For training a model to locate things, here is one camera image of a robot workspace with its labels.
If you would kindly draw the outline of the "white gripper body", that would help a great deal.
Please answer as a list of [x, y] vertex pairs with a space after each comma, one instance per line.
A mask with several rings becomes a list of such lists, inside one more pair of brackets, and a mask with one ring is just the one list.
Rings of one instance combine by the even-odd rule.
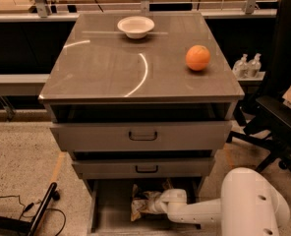
[[167, 212], [167, 204], [162, 200], [162, 194], [160, 192], [147, 193], [147, 211], [152, 214]]

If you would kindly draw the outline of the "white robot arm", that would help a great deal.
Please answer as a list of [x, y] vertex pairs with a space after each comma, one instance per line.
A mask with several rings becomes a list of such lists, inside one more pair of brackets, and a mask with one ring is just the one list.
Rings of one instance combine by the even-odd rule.
[[221, 225], [222, 236], [279, 236], [290, 220], [283, 196], [260, 173], [239, 167], [227, 173], [218, 199], [189, 204], [183, 189], [169, 189], [147, 203], [176, 223]]

